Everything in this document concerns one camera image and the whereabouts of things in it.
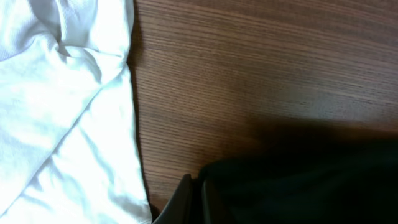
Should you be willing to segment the black t-shirt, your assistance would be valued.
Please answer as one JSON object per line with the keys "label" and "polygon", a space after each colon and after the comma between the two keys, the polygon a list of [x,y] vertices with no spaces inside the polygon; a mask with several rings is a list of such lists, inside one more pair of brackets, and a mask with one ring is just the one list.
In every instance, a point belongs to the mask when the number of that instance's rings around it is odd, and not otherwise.
{"label": "black t-shirt", "polygon": [[307,142],[202,168],[236,223],[396,223],[397,141]]}

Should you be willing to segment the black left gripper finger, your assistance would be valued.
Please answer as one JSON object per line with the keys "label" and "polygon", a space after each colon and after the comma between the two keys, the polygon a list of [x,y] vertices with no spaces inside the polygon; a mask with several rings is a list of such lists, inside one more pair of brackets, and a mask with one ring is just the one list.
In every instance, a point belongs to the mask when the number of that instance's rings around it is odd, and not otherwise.
{"label": "black left gripper finger", "polygon": [[192,196],[192,177],[190,174],[185,174],[153,224],[188,224]]}

